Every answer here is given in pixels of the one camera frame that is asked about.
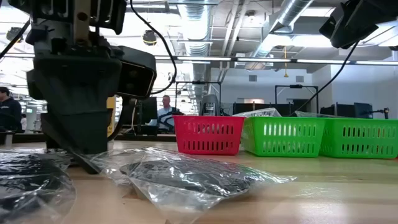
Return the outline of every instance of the green basket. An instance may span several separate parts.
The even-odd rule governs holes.
[[[393,159],[398,155],[398,120],[327,119],[320,155]]]
[[[257,156],[317,157],[324,118],[251,117],[244,120],[242,144]]]

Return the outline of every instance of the wooden table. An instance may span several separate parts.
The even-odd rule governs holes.
[[[43,147],[43,144],[16,145]],[[171,142],[115,142],[115,149],[154,146],[176,149]],[[276,185],[256,197],[225,202],[195,224],[260,223],[398,223],[398,161],[319,157],[260,158],[202,156],[236,162],[297,180]],[[69,169],[77,199],[64,224],[164,224],[158,209],[100,175]]]

